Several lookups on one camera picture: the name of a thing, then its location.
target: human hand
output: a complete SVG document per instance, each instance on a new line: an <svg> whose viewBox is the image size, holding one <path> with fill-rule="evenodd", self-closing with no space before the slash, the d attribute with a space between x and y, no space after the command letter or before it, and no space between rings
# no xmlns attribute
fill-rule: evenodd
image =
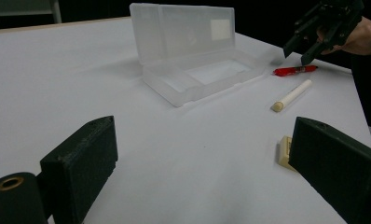
<svg viewBox="0 0 371 224"><path fill-rule="evenodd" d="M317 30L318 42L322 42L326 31L324 28ZM354 30L350 33L346 43L342 46L335 45L332 49L325 49L322 55L343 50L351 54L371 55L371 20L362 17Z"/></svg>

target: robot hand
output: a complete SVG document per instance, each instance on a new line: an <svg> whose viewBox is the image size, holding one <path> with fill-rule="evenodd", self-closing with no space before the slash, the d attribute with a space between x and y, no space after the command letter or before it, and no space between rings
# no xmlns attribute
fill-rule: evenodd
<svg viewBox="0 0 371 224"><path fill-rule="evenodd" d="M303 54L302 65L311 63L324 49L344 45L351 31L361 21L363 9L362 0L321 0L295 22L295 34L283 47L284 56L287 58L305 39L317 40L319 28L327 31L324 40L314 43Z"/></svg>

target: dark background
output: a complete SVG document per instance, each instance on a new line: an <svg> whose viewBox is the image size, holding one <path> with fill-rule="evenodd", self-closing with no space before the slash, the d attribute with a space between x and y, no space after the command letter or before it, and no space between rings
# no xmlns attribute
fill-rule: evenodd
<svg viewBox="0 0 371 224"><path fill-rule="evenodd" d="M131 1L131 0L60 0L62 22L91 21L99 19L128 17L129 5L133 3L157 3L170 5L195 5L234 7L235 32L282 47L294 33L294 22L318 0L302 1ZM0 17L0 29L44 25L54 23L52 15ZM309 45L299 47L295 52L303 53ZM350 55L338 51L317 59L350 68Z"/></svg>

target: translucent plastic container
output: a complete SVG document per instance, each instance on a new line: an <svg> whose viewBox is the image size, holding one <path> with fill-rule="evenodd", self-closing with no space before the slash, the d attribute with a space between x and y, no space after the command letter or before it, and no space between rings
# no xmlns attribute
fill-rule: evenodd
<svg viewBox="0 0 371 224"><path fill-rule="evenodd" d="M232 7L130 5L143 81L182 106L262 75L235 49Z"/></svg>

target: plastic case lid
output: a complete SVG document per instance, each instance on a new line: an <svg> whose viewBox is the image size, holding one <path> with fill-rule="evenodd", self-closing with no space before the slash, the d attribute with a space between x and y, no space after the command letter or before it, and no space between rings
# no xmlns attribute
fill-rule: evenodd
<svg viewBox="0 0 371 224"><path fill-rule="evenodd" d="M142 65L235 48L231 7L130 5Z"/></svg>

